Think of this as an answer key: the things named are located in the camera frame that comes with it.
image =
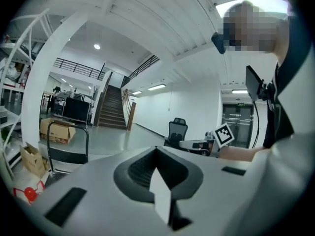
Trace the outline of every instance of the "red object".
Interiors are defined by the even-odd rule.
[[[38,185],[41,185],[42,190],[45,190],[45,185],[42,182],[42,180],[40,180],[37,183],[37,188],[33,189],[32,187],[27,187],[24,191],[17,189],[17,188],[13,188],[13,196],[16,197],[16,191],[21,191],[24,193],[25,197],[28,199],[29,203],[32,204],[35,199],[37,198],[37,196],[41,193],[41,192],[36,192],[38,191]]]
[[[30,73],[30,71],[27,70],[27,71],[25,72],[25,74],[24,74],[24,77],[23,77],[23,79],[22,79],[22,81],[21,81],[21,83],[20,83],[20,85],[21,85],[22,88],[25,88],[25,84],[26,84],[26,81],[28,80],[29,73]]]

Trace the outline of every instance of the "black railing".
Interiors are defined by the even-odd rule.
[[[129,83],[130,80],[132,80],[134,77],[138,76],[139,73],[143,72],[145,69],[149,68],[154,63],[158,62],[159,58],[155,55],[153,55],[151,58],[149,58],[146,62],[144,62],[141,66],[139,66],[133,73],[129,75],[129,77],[124,77],[122,87]]]
[[[81,65],[72,61],[57,58],[54,63],[54,67],[68,70],[70,72],[79,73],[97,80],[103,80],[104,72],[93,69],[91,67]]]

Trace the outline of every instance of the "doorway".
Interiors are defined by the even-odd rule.
[[[223,104],[222,124],[227,123],[234,134],[231,146],[249,148],[252,137],[253,107],[245,104]]]

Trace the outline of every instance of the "computer monitor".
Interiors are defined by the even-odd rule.
[[[253,101],[258,99],[258,91],[262,81],[250,65],[246,66],[246,81],[247,92]]]

